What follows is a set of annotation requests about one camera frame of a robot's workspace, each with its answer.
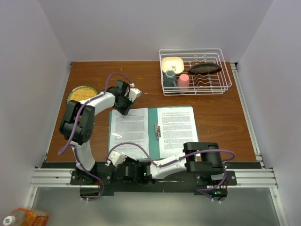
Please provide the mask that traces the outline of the printed white paper sheet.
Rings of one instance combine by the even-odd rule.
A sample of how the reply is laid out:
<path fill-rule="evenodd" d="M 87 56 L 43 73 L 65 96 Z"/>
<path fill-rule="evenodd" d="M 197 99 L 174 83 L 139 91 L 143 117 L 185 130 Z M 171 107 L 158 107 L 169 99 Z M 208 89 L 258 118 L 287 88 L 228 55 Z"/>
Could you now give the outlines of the printed white paper sheet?
<path fill-rule="evenodd" d="M 131 109 L 127 115 L 122 115 L 117 110 L 110 112 L 109 149 L 124 142 L 138 144 L 144 150 L 135 145 L 121 145 L 115 148 L 115 151 L 133 159 L 147 159 L 146 154 L 149 153 L 147 108 Z"/>

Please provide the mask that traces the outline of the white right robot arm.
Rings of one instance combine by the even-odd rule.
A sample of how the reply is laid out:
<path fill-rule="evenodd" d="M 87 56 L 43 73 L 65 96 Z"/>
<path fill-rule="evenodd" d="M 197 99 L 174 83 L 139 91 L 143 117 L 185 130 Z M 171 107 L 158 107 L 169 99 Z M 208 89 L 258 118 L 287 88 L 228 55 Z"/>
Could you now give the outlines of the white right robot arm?
<path fill-rule="evenodd" d="M 178 173 L 198 173 L 210 178 L 215 185 L 226 180 L 224 162 L 217 143 L 187 142 L 183 149 L 164 159 L 155 161 L 146 155 L 148 162 L 141 162 L 113 151 L 110 161 L 120 171 L 120 180 L 130 180 L 139 184 L 153 184 L 157 180 Z"/>

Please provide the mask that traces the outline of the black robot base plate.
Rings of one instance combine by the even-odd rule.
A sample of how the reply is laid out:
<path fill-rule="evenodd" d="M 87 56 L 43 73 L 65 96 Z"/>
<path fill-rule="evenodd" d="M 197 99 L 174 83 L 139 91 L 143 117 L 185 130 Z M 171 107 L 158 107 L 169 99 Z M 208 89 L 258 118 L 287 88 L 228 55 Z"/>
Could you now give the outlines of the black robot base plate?
<path fill-rule="evenodd" d="M 75 169 L 71 173 L 71 185 L 82 186 L 80 195 L 83 198 L 95 198 L 98 194 L 113 196 L 115 192 L 141 193 L 194 193 L 207 195 L 210 198 L 224 200 L 228 195 L 228 186 L 237 184 L 234 171 L 226 171 L 222 180 L 218 176 L 206 178 L 198 173 L 178 172 L 157 180 L 151 184 L 139 184 L 116 179 L 116 167 L 97 163 L 95 168 L 86 173 Z"/>

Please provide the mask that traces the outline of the metal folder clip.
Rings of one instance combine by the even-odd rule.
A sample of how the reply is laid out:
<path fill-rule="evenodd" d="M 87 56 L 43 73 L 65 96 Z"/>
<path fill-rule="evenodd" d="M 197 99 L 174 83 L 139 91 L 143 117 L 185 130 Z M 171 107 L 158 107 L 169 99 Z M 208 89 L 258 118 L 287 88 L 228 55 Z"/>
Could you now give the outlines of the metal folder clip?
<path fill-rule="evenodd" d="M 157 140 L 161 138 L 161 130 L 158 124 L 155 124 L 155 135 Z"/>

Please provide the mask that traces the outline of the green file folder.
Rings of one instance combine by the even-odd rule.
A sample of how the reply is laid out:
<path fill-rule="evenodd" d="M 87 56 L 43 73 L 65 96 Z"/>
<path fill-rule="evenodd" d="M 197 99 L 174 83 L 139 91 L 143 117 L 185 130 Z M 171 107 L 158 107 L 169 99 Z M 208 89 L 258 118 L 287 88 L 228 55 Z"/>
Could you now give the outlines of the green file folder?
<path fill-rule="evenodd" d="M 146 155 L 149 155 L 153 160 L 159 160 L 159 140 L 156 139 L 155 135 L 155 124 L 158 124 L 158 108 L 148 108 L 148 136 L 149 136 L 149 153 Z M 124 142 L 119 143 L 115 145 L 113 148 L 117 148 L 121 145 L 135 145 L 139 147 L 142 151 L 144 150 L 141 146 L 138 144 L 132 143 L 132 142 Z"/>

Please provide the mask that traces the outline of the printed paper stack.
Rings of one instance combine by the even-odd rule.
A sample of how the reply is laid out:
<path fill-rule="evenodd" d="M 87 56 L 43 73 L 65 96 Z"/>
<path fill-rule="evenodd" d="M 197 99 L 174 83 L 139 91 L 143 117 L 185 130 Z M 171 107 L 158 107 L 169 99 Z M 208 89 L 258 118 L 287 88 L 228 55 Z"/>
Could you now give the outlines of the printed paper stack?
<path fill-rule="evenodd" d="M 162 107 L 157 109 L 157 113 L 160 158 L 175 155 L 187 142 L 199 141 L 192 106 Z"/>

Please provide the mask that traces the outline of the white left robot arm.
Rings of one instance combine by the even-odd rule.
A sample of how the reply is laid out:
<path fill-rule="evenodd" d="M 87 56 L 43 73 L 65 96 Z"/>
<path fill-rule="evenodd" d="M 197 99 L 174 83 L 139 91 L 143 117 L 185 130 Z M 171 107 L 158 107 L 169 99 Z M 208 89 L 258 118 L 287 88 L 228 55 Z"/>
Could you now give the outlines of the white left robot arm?
<path fill-rule="evenodd" d="M 67 140 L 58 154 L 72 148 L 76 158 L 76 167 L 82 171 L 81 180 L 87 185 L 97 181 L 95 159 L 93 158 L 90 138 L 94 129 L 95 116 L 108 108 L 114 108 L 122 115 L 127 115 L 135 100 L 142 92 L 133 83 L 117 80 L 115 86 L 106 87 L 95 97 L 83 101 L 68 102 L 59 131 Z"/>

